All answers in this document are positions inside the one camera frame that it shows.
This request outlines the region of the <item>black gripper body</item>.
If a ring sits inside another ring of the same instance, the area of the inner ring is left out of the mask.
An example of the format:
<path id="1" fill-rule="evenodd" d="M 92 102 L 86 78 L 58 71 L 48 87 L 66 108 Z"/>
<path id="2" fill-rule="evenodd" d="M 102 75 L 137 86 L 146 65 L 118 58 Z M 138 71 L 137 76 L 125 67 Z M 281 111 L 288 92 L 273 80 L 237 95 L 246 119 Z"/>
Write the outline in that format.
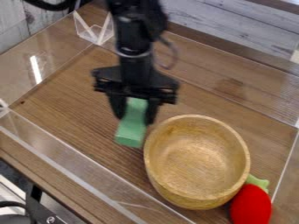
<path id="1" fill-rule="evenodd" d="M 136 56 L 118 55 L 118 64 L 94 68 L 93 88 L 102 92 L 110 104 L 126 104 L 126 97 L 156 99 L 174 104 L 178 81 L 154 69 L 152 52 Z"/>

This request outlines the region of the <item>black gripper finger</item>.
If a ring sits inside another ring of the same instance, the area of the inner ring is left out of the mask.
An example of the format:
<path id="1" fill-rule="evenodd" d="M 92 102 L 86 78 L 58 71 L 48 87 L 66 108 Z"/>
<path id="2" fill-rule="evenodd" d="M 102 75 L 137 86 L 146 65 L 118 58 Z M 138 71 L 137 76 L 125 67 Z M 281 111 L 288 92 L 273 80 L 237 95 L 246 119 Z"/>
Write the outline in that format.
<path id="1" fill-rule="evenodd" d="M 108 96 L 109 106 L 112 108 L 113 115 L 117 119 L 121 119 L 126 109 L 126 98 L 118 94 L 110 94 Z"/>
<path id="2" fill-rule="evenodd" d="M 148 99 L 148 106 L 144 115 L 144 123 L 145 125 L 150 125 L 154 122 L 154 118 L 157 115 L 158 107 L 161 106 L 161 102 L 157 98 Z"/>

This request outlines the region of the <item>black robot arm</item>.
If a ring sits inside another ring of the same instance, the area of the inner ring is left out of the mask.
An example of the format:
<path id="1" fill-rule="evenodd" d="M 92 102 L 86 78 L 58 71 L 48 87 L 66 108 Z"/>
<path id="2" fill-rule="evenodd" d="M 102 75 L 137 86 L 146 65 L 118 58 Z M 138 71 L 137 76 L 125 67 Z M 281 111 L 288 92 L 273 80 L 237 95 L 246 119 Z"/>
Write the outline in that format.
<path id="1" fill-rule="evenodd" d="M 178 81 L 154 68 L 153 43 L 162 38 L 168 17 L 158 0 L 102 0 L 110 13 L 118 64 L 90 71 L 93 88 L 106 95 L 114 117 L 126 113 L 126 99 L 146 102 L 144 124 L 154 122 L 158 107 L 176 103 Z"/>

